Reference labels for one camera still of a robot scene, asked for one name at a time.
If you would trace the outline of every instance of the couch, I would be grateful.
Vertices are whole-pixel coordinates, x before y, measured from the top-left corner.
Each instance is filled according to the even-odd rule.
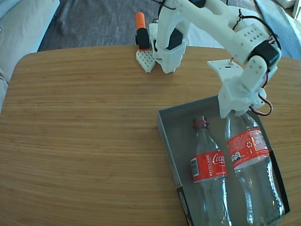
[[[60,4],[59,0],[0,0],[0,3],[4,6],[6,1],[18,3],[0,19],[0,110],[16,64],[25,55],[38,51]]]

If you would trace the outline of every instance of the clear plastic bottle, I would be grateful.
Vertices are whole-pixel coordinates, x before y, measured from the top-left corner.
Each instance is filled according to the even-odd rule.
[[[191,158],[193,181],[197,190],[204,190],[207,211],[206,226],[231,226],[227,207],[225,176],[227,169],[223,152],[210,136],[204,116],[193,120],[197,133],[196,155]]]
[[[250,226],[276,226],[284,214],[275,187],[269,151],[258,124],[248,114],[227,116],[227,144],[234,171],[245,192]]]

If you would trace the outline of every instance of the coca-cola label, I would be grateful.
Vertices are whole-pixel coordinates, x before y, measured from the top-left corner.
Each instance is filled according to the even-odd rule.
[[[269,154],[260,129],[250,129],[238,134],[227,144],[234,168],[253,158]]]
[[[227,168],[223,152],[198,154],[190,159],[193,182],[215,177],[224,177]]]

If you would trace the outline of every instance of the wooden tabletop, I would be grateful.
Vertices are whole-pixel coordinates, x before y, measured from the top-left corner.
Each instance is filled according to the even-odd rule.
[[[174,74],[146,74],[136,47],[30,54],[17,65],[0,116],[0,225],[185,226],[161,144],[157,110],[217,95],[208,60],[188,48]],[[301,222],[301,62],[283,58],[263,118],[291,212]]]

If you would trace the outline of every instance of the recycling symbol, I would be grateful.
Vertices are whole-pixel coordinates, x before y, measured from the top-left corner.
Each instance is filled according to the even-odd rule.
[[[251,141],[248,141],[248,142],[246,143],[246,147],[250,148],[250,147],[252,147],[252,146],[253,146],[253,144],[252,144]]]

